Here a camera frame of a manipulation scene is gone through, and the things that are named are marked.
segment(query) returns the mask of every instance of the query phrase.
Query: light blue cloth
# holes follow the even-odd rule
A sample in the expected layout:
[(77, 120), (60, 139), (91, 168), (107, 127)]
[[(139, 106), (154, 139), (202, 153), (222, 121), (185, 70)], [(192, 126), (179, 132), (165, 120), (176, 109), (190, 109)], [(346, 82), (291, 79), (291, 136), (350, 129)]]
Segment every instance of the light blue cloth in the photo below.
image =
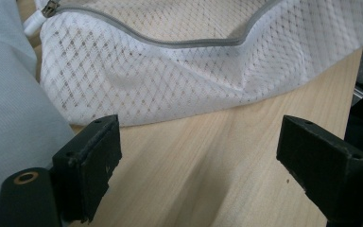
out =
[(0, 0), (0, 185), (29, 167), (48, 167), (73, 132), (35, 80), (37, 58), (16, 2)]

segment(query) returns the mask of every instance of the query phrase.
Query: tabletop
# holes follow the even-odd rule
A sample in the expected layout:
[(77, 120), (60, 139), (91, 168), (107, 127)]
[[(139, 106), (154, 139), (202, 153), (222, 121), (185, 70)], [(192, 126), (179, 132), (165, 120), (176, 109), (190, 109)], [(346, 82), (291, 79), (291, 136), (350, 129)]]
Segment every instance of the tabletop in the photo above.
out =
[[(29, 2), (18, 1), (23, 18)], [(41, 54), (38, 36), (30, 42)], [(324, 227), (325, 216), (276, 160), (282, 118), (343, 137), (360, 57), (357, 50), (303, 87), (251, 105), (122, 128), (123, 159), (94, 221), (71, 226)]]

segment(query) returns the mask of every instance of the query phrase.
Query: zipper slider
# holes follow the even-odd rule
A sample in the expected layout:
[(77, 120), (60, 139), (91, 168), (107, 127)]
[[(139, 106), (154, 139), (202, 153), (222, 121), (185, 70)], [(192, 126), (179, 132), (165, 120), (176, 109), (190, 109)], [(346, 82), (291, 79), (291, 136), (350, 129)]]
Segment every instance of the zipper slider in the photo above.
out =
[(34, 34), (38, 29), (43, 26), (43, 23), (49, 17), (52, 17), (56, 13), (56, 9), (60, 6), (60, 4), (56, 1), (50, 0), (43, 10), (35, 11), (27, 20), (23, 23), (23, 30), (27, 37), (30, 37)]

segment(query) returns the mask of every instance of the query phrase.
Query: white mesh bag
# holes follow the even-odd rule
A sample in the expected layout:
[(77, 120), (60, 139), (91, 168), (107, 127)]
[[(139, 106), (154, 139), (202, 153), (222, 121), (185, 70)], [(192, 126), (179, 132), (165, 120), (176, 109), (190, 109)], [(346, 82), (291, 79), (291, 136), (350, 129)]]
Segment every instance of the white mesh bag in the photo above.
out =
[(71, 2), (43, 24), (41, 86), (79, 125), (252, 103), (305, 84), (363, 45), (363, 1)]

